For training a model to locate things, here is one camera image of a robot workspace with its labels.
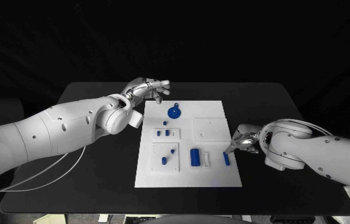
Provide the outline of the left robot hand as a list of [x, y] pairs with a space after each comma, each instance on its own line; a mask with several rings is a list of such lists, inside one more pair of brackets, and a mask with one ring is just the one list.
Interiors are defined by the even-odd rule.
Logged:
[[125, 86], [121, 95], [129, 100], [132, 107], [138, 106], [144, 99], [154, 99], [161, 104], [162, 95], [169, 95], [169, 81], [138, 77]]

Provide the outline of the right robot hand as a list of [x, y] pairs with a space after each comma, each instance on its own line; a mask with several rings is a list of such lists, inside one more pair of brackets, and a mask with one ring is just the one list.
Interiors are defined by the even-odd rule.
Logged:
[[260, 126], [252, 124], [240, 124], [233, 134], [230, 145], [224, 150], [230, 154], [236, 149], [257, 154], [259, 150], [254, 148], [254, 143], [259, 141]]

